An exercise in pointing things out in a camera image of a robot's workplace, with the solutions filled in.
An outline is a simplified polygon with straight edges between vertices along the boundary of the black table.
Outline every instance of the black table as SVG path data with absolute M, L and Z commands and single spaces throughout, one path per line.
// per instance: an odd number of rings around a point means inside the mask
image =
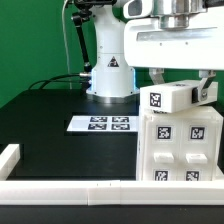
M 134 180 L 137 133 L 68 133 L 73 115 L 136 116 L 75 90 L 25 91 L 0 110 L 0 144 L 22 145 L 8 180 Z M 224 206 L 0 206 L 0 223 L 222 223 Z

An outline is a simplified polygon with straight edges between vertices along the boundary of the black cable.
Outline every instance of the black cable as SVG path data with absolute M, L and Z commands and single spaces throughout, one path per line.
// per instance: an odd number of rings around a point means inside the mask
M 205 7 L 219 7 L 224 6 L 224 0 L 205 0 Z
M 37 85 L 39 83 L 42 83 L 42 82 L 44 82 L 44 83 L 47 82 L 48 84 L 49 83 L 52 83 L 52 82 L 83 83 L 83 81 L 40 80 L 40 81 L 37 81 L 37 82 L 33 83 L 32 85 L 30 85 L 30 87 L 28 88 L 28 90 L 31 90 L 33 86 L 35 86 L 35 85 Z
M 46 80 L 45 83 L 43 83 L 39 89 L 43 89 L 46 85 L 48 85 L 52 80 L 57 80 L 57 79 L 63 79 L 63 78 L 71 78 L 71 77 L 75 77 L 75 76 L 79 76 L 79 73 L 74 73 L 74 74 L 66 74 L 66 75 L 59 75 L 59 76 L 55 76 L 49 80 Z

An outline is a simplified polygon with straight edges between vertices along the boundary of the white block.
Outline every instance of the white block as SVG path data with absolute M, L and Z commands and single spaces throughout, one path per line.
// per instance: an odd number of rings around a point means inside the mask
M 156 163 L 173 163 L 174 157 L 172 153 L 154 153 Z
M 208 162 L 205 154 L 186 154 L 186 159 L 191 164 L 206 164 Z
M 174 113 L 217 101 L 218 84 L 213 82 L 208 88 L 208 98 L 192 103 L 192 90 L 198 85 L 199 81 L 184 80 L 143 87 L 140 89 L 140 105 L 142 109 Z
M 0 155 L 0 180 L 6 180 L 20 159 L 18 144 L 8 145 Z

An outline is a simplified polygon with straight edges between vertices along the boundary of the cable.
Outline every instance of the cable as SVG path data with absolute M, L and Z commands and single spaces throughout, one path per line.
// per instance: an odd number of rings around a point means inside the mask
M 66 61 L 67 61 L 67 70 L 68 74 L 71 74 L 70 68 L 70 57 L 69 57 L 69 50 L 68 50 L 68 41 L 67 41 L 67 34 L 66 34 L 66 24 L 65 24 L 65 8 L 70 0 L 65 0 L 63 8 L 62 8 L 62 28 L 63 28 L 63 36 L 64 36 L 64 45 L 65 45 L 65 53 L 66 53 Z
M 63 80 L 40 80 L 40 81 L 37 81 L 35 83 L 33 83 L 29 88 L 28 90 L 31 90 L 33 86 L 39 84 L 39 83 L 42 83 L 42 82 L 72 82 L 72 83 L 80 83 L 80 81 L 63 81 Z
M 59 76 L 55 76 L 51 79 L 48 79 L 46 80 L 45 83 L 43 83 L 39 89 L 43 89 L 46 85 L 48 85 L 48 83 L 50 83 L 51 81 L 54 81 L 54 80 L 57 80 L 57 79 L 64 79 L 64 78 L 72 78 L 72 77 L 75 77 L 75 76 L 79 76 L 78 73 L 75 73 L 75 74 L 66 74 L 66 75 L 59 75 Z

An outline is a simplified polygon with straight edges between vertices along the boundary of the warning label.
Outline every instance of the warning label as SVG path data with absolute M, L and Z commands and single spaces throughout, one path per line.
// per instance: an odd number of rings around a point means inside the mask
M 113 57 L 113 58 L 110 60 L 110 62 L 109 62 L 109 64 L 108 64 L 108 67 L 119 67 L 119 65 L 118 65 L 117 60 L 116 60 L 115 57 Z

